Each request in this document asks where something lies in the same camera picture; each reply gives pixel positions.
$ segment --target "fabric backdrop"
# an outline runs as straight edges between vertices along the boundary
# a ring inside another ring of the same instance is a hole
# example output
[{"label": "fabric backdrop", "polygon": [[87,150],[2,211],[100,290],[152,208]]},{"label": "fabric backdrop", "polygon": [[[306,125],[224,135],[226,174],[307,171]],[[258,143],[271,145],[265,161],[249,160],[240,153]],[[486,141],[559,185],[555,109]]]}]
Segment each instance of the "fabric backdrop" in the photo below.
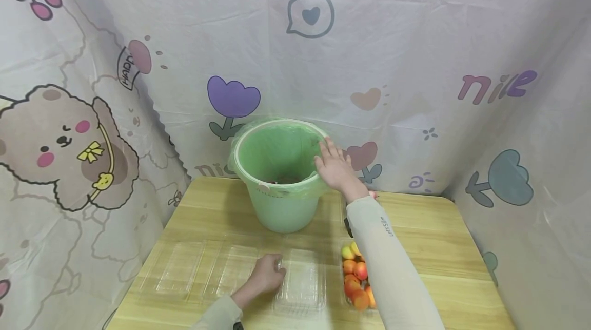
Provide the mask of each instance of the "fabric backdrop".
[{"label": "fabric backdrop", "polygon": [[101,329],[268,115],[455,200],[519,328],[591,323],[591,0],[0,3],[1,327]]}]

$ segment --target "hand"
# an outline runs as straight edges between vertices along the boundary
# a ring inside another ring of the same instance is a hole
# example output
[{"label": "hand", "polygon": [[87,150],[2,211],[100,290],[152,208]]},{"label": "hand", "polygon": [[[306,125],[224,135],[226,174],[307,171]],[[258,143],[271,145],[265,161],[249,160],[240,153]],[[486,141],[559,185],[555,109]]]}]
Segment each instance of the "hand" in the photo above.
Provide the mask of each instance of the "hand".
[{"label": "hand", "polygon": [[283,283],[287,270],[278,269],[279,261],[281,261],[281,255],[264,255],[257,259],[248,282],[257,287],[260,294],[274,292]]},{"label": "hand", "polygon": [[277,290],[287,271],[277,269],[281,255],[264,255],[257,259],[255,268],[246,283],[232,295],[232,299],[240,309],[245,309],[257,296]]},{"label": "hand", "polygon": [[357,176],[351,166],[351,156],[343,155],[343,150],[335,146],[330,137],[326,137],[326,145],[319,143],[322,158],[314,157],[316,170],[320,177],[331,189],[340,191],[347,200],[347,204],[355,199],[366,197],[369,191]]}]

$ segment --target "apricot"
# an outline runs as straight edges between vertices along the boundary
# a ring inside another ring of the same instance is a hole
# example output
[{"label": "apricot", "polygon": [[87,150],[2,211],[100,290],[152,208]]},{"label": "apricot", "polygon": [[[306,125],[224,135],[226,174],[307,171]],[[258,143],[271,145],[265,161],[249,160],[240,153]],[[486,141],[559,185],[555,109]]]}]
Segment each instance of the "apricot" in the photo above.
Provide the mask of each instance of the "apricot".
[{"label": "apricot", "polygon": [[369,307],[369,295],[365,290],[358,290],[351,295],[351,302],[358,311],[365,311]]},{"label": "apricot", "polygon": [[345,273],[345,275],[352,274],[356,265],[357,262],[355,262],[354,260],[343,261],[343,272]]},{"label": "apricot", "polygon": [[365,262],[358,262],[353,268],[353,274],[361,281],[368,278],[368,269]]},{"label": "apricot", "polygon": [[351,243],[350,248],[351,252],[353,252],[355,256],[361,256],[361,252],[359,251],[359,248],[357,247],[357,243],[355,243],[355,241]]},{"label": "apricot", "polygon": [[356,282],[358,282],[359,284],[361,284],[361,281],[357,278],[357,276],[353,275],[353,274],[348,274],[345,275],[345,283],[349,280],[355,280]]},{"label": "apricot", "polygon": [[376,299],[373,297],[373,290],[372,290],[371,286],[366,285],[365,286],[365,292],[369,296],[369,307],[370,308],[375,308],[376,307]]},{"label": "apricot", "polygon": [[349,245],[345,245],[345,247],[341,248],[341,256],[343,256],[343,259],[345,260],[355,259],[355,253],[351,251],[351,247]]},{"label": "apricot", "polygon": [[363,291],[361,289],[361,284],[356,282],[355,280],[349,280],[345,282],[345,295],[351,298],[354,292]]}]

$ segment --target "cartoon bear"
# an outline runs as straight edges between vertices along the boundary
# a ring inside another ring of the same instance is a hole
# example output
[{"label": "cartoon bear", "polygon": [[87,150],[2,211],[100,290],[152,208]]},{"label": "cartoon bear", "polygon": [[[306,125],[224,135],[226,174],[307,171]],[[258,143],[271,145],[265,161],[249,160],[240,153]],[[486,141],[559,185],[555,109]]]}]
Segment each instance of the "cartoon bear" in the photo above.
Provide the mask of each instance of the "cartoon bear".
[{"label": "cartoon bear", "polygon": [[62,209],[120,208],[133,193],[139,161],[99,97],[90,105],[48,84],[0,110],[0,165],[20,181],[53,183]]}]

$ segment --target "arm sleeve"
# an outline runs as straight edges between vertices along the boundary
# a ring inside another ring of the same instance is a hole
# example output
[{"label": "arm sleeve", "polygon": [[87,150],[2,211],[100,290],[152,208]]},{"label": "arm sleeve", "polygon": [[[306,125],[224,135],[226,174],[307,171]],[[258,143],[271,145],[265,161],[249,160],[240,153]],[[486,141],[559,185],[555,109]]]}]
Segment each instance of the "arm sleeve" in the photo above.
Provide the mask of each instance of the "arm sleeve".
[{"label": "arm sleeve", "polygon": [[437,308],[382,206],[372,197],[357,199],[347,206],[347,218],[365,258],[386,330],[444,330]]},{"label": "arm sleeve", "polygon": [[242,311],[229,295],[222,296],[205,311],[191,330],[232,330]]}]

